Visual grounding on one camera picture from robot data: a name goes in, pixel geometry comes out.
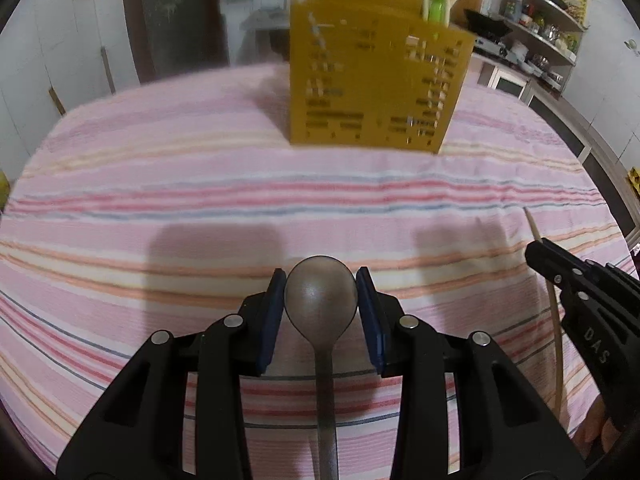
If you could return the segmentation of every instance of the tablecloth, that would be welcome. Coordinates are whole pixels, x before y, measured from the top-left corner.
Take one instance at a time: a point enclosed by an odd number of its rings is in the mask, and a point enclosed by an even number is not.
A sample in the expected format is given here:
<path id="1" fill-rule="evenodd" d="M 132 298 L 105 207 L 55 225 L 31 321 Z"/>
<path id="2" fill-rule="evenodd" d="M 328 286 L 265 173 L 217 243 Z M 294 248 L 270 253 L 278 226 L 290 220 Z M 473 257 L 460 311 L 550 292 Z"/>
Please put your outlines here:
<path id="1" fill-rule="evenodd" d="M 0 395 L 50 468 L 152 332 L 201 331 L 307 256 L 369 266 L 441 332 L 487 331 L 548 402 L 552 324 L 523 207 L 574 254 L 635 272 L 580 163 L 507 94 L 463 87 L 438 155 L 292 147 L 287 102 L 281 65 L 176 78 L 73 110 L 28 163 L 0 227 Z M 566 338 L 564 354 L 571 432 L 596 387 Z M 388 478 L 401 380 L 372 371 L 357 316 L 334 367 L 340 477 Z M 241 385 L 255 478 L 314 477 L 313 373 L 284 317 L 265 376 Z"/>

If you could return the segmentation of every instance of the pink object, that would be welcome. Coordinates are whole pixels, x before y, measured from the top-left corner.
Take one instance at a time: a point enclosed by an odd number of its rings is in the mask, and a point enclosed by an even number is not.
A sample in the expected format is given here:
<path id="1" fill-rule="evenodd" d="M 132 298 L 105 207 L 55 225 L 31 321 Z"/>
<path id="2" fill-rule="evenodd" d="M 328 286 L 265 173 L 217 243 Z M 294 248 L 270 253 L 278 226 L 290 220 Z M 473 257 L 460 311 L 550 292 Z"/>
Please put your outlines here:
<path id="1" fill-rule="evenodd" d="M 635 274 L 580 163 L 513 97 L 465 86 L 435 156 L 292 147 L 287 93 L 284 66 L 124 92 L 69 113 L 25 168 L 0 229 L 0 395 L 50 468 L 152 332 L 204 330 L 313 254 L 369 266 L 437 330 L 489 332 L 549 403 L 552 325 L 522 208 L 543 236 Z M 597 391 L 566 340 L 564 364 L 574 430 Z M 357 317 L 334 367 L 340 474 L 387 478 L 401 384 L 372 372 Z M 242 381 L 256 479 L 313 478 L 313 373 L 285 317 L 266 378 Z"/>

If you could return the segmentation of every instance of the silver screw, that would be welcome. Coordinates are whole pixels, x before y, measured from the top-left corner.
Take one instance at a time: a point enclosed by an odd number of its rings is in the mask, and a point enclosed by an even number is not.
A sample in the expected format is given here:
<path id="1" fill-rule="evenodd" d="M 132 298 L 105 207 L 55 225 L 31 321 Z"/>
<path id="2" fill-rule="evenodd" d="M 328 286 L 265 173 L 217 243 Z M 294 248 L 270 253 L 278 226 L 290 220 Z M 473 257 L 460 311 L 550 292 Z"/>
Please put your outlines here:
<path id="1" fill-rule="evenodd" d="M 471 336 L 471 339 L 480 346 L 487 346 L 491 342 L 491 336 L 487 332 L 476 332 Z"/>
<path id="2" fill-rule="evenodd" d="M 151 335 L 151 342 L 154 345 L 163 345 L 169 341 L 169 333 L 166 330 L 158 330 Z"/>
<path id="3" fill-rule="evenodd" d="M 230 314 L 225 317 L 225 326 L 229 328 L 236 328 L 242 325 L 243 322 L 244 319 L 242 319 L 242 316 L 238 316 L 238 314 Z"/>
<path id="4" fill-rule="evenodd" d="M 404 328 L 415 328 L 420 322 L 415 316 L 402 316 L 400 318 L 400 326 Z"/>

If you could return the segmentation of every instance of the metal shelf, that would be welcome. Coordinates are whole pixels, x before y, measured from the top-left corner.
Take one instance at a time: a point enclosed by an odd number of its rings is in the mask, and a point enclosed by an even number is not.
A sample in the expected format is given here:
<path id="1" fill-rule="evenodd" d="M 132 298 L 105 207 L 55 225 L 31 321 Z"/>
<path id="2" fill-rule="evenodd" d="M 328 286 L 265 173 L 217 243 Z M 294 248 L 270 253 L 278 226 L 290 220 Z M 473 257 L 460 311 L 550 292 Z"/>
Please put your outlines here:
<path id="1" fill-rule="evenodd" d="M 571 61 L 567 56 L 565 56 L 560 49 L 558 49 L 558 47 L 556 47 L 553 43 L 551 43 L 550 41 L 545 40 L 545 38 L 542 38 L 542 36 L 539 36 L 537 34 L 534 34 L 533 32 L 531 32 L 527 27 L 523 27 L 522 25 L 520 25 L 519 23 L 513 23 L 511 20 L 508 20 L 507 18 L 505 18 L 504 16 L 501 15 L 497 15 L 496 18 L 503 20 L 503 22 L 511 29 L 511 30 L 516 30 L 516 31 L 521 31 L 522 33 L 526 34 L 527 36 L 534 38 L 537 42 L 541 43 L 542 45 L 545 46 L 546 49 L 549 49 L 551 51 L 553 51 L 554 54 L 552 54 L 554 57 L 559 58 L 559 60 L 561 61 L 560 63 L 556 63 L 556 64 L 564 64 L 564 65 L 572 65 L 575 66 L 575 63 L 573 61 Z"/>
<path id="2" fill-rule="evenodd" d="M 573 16 L 570 16 L 565 10 L 562 10 L 551 0 L 536 1 L 543 4 L 542 6 L 538 6 L 536 8 L 540 8 L 543 11 L 550 12 L 550 15 L 548 16 L 549 22 L 553 23 L 563 32 L 585 32 L 587 30 L 580 23 L 576 22 Z"/>

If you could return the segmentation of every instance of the metal spoon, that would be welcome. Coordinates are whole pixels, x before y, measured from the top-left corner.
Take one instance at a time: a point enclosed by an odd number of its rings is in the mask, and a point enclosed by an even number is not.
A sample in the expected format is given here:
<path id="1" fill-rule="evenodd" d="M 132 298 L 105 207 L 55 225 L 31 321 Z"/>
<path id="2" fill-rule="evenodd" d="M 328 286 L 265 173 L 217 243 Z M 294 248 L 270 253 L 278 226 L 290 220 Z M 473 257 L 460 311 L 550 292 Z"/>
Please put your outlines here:
<path id="1" fill-rule="evenodd" d="M 338 480 L 332 351 L 355 316 L 356 282 L 351 271 L 335 258 L 312 256 L 289 273 L 284 305 L 293 326 L 311 343 L 316 356 L 320 479 Z"/>

